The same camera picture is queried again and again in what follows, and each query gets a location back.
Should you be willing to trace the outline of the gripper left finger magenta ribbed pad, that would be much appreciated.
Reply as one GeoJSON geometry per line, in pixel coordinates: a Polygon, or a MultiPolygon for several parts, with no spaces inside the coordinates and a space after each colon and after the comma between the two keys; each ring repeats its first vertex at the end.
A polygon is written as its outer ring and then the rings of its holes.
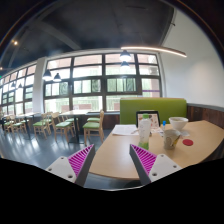
{"type": "Polygon", "coordinates": [[[46,170],[65,180],[83,186],[94,156],[95,146],[90,145],[68,157],[59,157],[46,170]]]}

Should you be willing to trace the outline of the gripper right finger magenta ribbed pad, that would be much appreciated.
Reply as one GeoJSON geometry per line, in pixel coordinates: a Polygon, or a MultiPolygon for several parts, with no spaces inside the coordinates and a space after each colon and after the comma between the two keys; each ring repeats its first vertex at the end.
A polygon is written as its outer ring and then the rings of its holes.
{"type": "Polygon", "coordinates": [[[165,154],[155,155],[133,144],[130,145],[129,154],[142,185],[147,185],[181,170],[181,167],[165,154]]]}

